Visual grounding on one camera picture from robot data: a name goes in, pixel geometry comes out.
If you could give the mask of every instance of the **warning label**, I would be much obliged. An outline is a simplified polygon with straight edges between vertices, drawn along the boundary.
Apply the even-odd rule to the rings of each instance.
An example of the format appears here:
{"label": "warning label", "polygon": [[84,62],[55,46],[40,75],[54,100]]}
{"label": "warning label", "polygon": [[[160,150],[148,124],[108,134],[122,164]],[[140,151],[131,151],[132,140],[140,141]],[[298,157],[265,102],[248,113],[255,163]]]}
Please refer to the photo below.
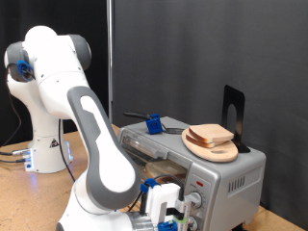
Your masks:
{"label": "warning label", "polygon": [[59,143],[56,141],[56,139],[52,140],[50,143],[50,147],[59,146]]}

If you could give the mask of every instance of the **table surface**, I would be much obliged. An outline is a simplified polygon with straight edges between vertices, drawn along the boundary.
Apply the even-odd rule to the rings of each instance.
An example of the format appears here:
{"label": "table surface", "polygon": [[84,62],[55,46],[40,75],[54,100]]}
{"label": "table surface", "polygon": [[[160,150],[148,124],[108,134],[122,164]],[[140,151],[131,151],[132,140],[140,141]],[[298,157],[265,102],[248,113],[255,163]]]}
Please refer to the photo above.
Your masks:
{"label": "table surface", "polygon": [[[78,132],[65,134],[64,138],[70,142],[74,157],[70,169],[77,179],[87,168],[88,155]],[[26,148],[28,143],[8,145],[1,151]],[[1,156],[1,159],[20,159],[20,156]],[[26,172],[23,164],[0,163],[0,185],[0,231],[55,231],[73,182],[66,169],[42,174]],[[262,207],[244,228],[249,231],[304,231]]]}

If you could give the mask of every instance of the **black stand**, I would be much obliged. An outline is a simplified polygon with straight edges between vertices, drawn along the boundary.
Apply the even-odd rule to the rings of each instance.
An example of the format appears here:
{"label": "black stand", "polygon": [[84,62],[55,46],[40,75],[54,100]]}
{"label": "black stand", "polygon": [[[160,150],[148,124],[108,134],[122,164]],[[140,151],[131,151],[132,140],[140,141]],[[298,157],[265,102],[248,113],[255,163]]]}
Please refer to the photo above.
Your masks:
{"label": "black stand", "polygon": [[247,231],[243,228],[243,224],[236,226],[232,231]]}
{"label": "black stand", "polygon": [[235,90],[230,86],[224,87],[223,106],[222,106],[222,120],[221,126],[225,129],[228,123],[228,109],[233,104],[237,111],[237,125],[234,134],[233,143],[237,145],[239,153],[248,153],[250,149],[246,147],[242,142],[243,132],[243,119],[244,119],[244,94],[239,90]]}

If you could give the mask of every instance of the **oven knob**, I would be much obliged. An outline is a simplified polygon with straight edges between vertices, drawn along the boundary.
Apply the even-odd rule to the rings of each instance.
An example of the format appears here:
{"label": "oven knob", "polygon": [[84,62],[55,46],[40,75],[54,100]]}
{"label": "oven knob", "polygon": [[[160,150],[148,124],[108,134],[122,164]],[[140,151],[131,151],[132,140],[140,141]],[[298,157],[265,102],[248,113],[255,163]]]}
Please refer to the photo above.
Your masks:
{"label": "oven knob", "polygon": [[190,231],[195,231],[198,229],[198,223],[196,222],[194,217],[189,218],[189,228]]}
{"label": "oven knob", "polygon": [[202,197],[199,192],[192,192],[191,194],[189,194],[189,200],[192,202],[192,207],[194,209],[198,209],[202,205]]}

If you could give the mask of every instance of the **black backdrop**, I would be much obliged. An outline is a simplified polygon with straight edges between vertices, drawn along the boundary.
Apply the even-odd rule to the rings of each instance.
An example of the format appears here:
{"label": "black backdrop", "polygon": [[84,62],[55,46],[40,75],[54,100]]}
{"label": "black backdrop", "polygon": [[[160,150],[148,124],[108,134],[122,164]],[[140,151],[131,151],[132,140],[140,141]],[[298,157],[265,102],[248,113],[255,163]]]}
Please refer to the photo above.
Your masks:
{"label": "black backdrop", "polygon": [[[84,37],[91,48],[92,61],[85,71],[90,87],[108,110],[108,43],[106,1],[101,0],[2,0],[0,1],[0,57],[7,47],[24,40],[34,26],[52,28],[58,35],[76,34]],[[0,62],[0,143],[17,126],[5,87],[5,68]],[[13,99],[22,118],[22,126],[10,143],[32,139],[32,125],[26,107]],[[75,131],[71,120],[64,122],[64,131]]]}
{"label": "black backdrop", "polygon": [[220,123],[224,85],[243,91],[262,203],[308,230],[308,2],[115,0],[115,25],[114,124],[139,122],[127,110]]}

